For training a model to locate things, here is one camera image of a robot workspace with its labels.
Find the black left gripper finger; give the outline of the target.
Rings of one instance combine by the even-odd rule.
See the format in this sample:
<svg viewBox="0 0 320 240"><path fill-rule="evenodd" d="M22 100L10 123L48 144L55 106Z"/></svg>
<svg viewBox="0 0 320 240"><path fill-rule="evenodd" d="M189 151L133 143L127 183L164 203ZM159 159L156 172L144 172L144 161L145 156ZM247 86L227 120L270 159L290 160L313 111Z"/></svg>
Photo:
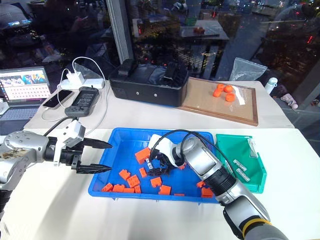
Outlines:
<svg viewBox="0 0 320 240"><path fill-rule="evenodd" d="M77 174L99 174L110 171L112 167L95 163L91 163L90 165L83 165L80 161L78 161L74 164L74 169Z"/></svg>
<svg viewBox="0 0 320 240"><path fill-rule="evenodd" d="M113 147L106 141L86 137L82 140L81 144L82 148L91 147L93 149L111 149Z"/></svg>

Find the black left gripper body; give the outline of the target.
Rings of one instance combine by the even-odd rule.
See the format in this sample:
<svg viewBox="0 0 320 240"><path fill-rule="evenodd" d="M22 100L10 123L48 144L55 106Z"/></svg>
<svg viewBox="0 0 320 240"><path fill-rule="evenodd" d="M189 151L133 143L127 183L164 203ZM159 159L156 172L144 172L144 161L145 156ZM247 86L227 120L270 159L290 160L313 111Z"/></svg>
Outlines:
<svg viewBox="0 0 320 240"><path fill-rule="evenodd" d="M81 164L83 149L83 146L62 149L59 159L60 163L71 166L72 170L83 171L84 166Z"/></svg>

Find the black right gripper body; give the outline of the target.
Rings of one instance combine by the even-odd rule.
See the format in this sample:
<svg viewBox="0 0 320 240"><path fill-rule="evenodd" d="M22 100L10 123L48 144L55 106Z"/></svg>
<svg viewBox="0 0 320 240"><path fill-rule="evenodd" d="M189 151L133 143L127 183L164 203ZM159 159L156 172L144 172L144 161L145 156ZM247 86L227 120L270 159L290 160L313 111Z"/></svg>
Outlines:
<svg viewBox="0 0 320 240"><path fill-rule="evenodd" d="M170 162L169 158L164 153L161 153L159 151L153 151L150 154L150 157L152 160L159 161L159 165L161 168L167 168L167 169L173 168L172 163Z"/></svg>

